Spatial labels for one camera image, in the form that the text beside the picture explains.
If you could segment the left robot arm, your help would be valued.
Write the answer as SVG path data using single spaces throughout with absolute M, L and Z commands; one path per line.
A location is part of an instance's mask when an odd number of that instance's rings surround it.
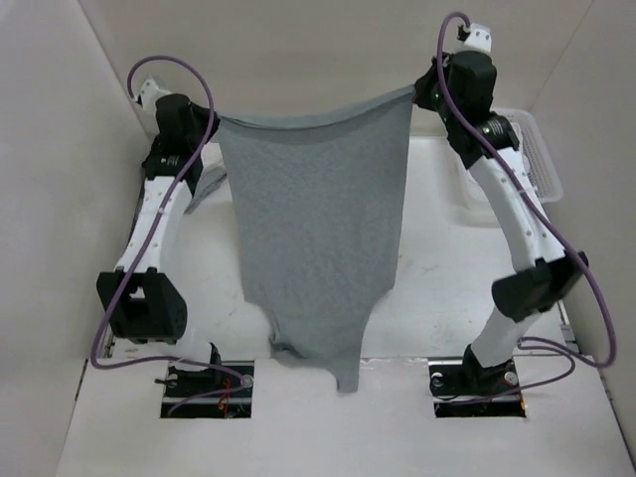
M 123 255 L 112 271 L 103 271 L 96 290 L 104 307 L 90 350 L 98 359 L 106 332 L 134 345 L 147 346 L 147 361 L 163 361 L 189 373 L 189 384 L 201 396 L 212 396 L 223 384 L 223 371 L 214 362 L 211 343 L 194 337 L 188 327 L 185 299 L 165 267 L 183 216 L 192 209 L 204 170 L 204 146 L 219 127 L 210 107 L 195 104 L 181 93 L 140 96 L 152 105 L 158 132 L 142 163 L 142 198 Z

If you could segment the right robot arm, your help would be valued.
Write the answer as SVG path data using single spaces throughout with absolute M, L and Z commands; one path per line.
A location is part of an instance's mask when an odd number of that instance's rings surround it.
M 488 55 L 462 51 L 436 55 L 415 83 L 414 104 L 439 114 L 450 147 L 487 197 L 514 269 L 493 282 L 493 311 L 461 364 L 432 372 L 437 396 L 501 392 L 522 337 L 581 277 L 577 263 L 538 218 L 543 209 L 511 122 L 491 109 L 496 76 Z

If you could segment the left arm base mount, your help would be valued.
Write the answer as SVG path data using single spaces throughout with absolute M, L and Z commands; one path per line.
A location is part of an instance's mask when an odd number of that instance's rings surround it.
M 253 378 L 254 361 L 223 362 L 236 374 L 215 370 L 186 371 L 168 367 L 164 379 L 160 417 L 174 419 L 244 419 L 251 418 L 252 385 L 242 377 Z

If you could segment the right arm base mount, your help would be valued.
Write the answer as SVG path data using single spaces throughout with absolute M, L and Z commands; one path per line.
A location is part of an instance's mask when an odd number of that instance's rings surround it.
M 461 359 L 429 361 L 428 371 L 438 418 L 526 416 L 513 360 L 477 375 Z

